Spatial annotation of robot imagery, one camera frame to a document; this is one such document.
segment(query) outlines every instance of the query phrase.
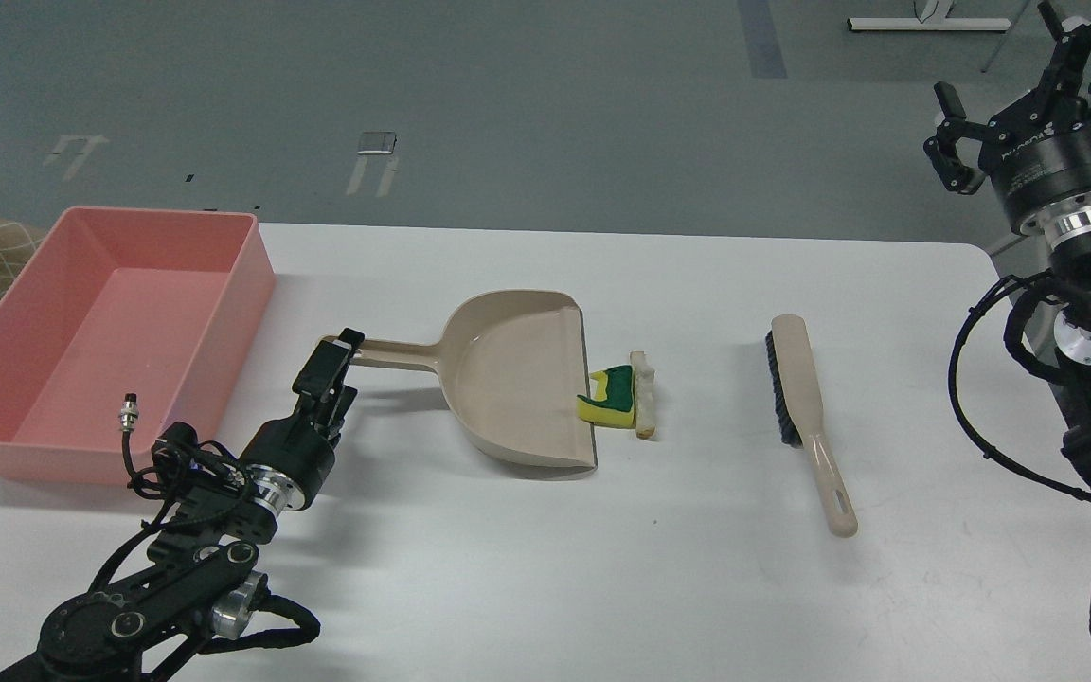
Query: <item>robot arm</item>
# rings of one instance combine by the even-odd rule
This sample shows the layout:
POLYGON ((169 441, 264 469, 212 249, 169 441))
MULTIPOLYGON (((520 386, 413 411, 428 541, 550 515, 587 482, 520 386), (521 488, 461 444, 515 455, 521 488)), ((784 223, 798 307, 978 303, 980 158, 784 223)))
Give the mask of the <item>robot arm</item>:
MULTIPOLYGON (((973 194, 984 180, 991 181, 1014 232, 1042 234, 1052 247, 1050 268, 1036 282, 995 294, 1019 294, 1008 316, 1005 346, 1031 374, 1062 387, 1072 424, 1064 454, 1091 491, 1091 107, 1080 96, 1091 56, 1091 25, 1065 32, 1051 3, 1041 3, 1039 12, 1055 39, 1055 51, 1038 86, 986 124, 978 124, 966 119, 954 87, 937 83, 944 122, 925 141, 925 153, 945 189, 973 194), (981 142, 978 168, 958 158, 962 139, 981 142), (1023 345, 1026 325, 1040 306, 1057 307, 1053 362, 1040 361, 1023 345)), ((1091 501, 1091 492, 1057 489, 1091 501)))
POLYGON ((220 444, 199 442, 193 428, 177 422, 155 442, 154 466, 134 470, 129 433, 137 414, 135 397, 125 397, 121 427, 130 486, 163 500, 163 508, 109 558, 86 593, 53 609, 36 650, 0 672, 0 682, 156 682, 197 653, 314 639, 320 633, 314 615, 273 595, 255 565, 259 545, 276 535, 278 515, 307 508, 334 466, 334 445, 356 397, 343 381, 361 342, 363 335, 350 328, 321 340, 293 381, 293 412, 260 427, 238 458, 220 444), (153 565, 113 579, 125 557, 148 538, 154 538, 146 552, 153 565), (296 627, 242 637, 254 612, 284 617, 296 627), (143 672, 143 653, 177 635, 184 641, 143 672))

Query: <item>brush bristles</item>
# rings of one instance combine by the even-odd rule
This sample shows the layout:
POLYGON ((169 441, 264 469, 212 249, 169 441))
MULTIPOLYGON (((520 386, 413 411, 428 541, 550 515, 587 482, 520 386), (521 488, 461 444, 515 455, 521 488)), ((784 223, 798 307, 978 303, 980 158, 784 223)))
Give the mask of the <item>brush bristles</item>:
POLYGON ((793 426, 793 418, 786 407, 786 393, 780 387, 780 368, 777 367, 777 349, 771 340, 771 332, 765 336, 765 349, 769 354, 769 374, 774 379, 774 407, 777 410, 777 427, 780 428, 780 441, 793 448, 801 448, 802 436, 793 426))

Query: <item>sponge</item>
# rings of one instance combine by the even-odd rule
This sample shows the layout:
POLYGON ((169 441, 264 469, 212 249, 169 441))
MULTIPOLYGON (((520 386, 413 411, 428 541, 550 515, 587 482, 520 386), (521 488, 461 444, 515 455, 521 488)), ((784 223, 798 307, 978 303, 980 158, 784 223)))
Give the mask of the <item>sponge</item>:
POLYGON ((597 390, 591 398, 576 396, 579 419, 597 427, 634 427, 634 371, 631 366, 592 372, 597 390))

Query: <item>dustpan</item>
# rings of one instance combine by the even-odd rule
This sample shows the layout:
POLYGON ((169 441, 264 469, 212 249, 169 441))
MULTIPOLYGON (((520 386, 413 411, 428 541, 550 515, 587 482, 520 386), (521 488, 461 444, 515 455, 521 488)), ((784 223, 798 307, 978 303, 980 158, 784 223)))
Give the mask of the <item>dustpan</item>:
POLYGON ((367 338, 352 363, 432 371, 477 448, 508 463, 597 466, 584 315, 558 290, 491 290, 454 311, 435 344, 367 338))

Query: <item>dustpan handle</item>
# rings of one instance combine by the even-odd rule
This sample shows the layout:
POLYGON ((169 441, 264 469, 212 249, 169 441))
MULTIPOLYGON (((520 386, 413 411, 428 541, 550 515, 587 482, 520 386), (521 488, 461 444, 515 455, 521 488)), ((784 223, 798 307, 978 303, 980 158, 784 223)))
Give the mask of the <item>dustpan handle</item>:
POLYGON ((436 346, 364 338, 351 363, 361 367, 436 371, 436 346))

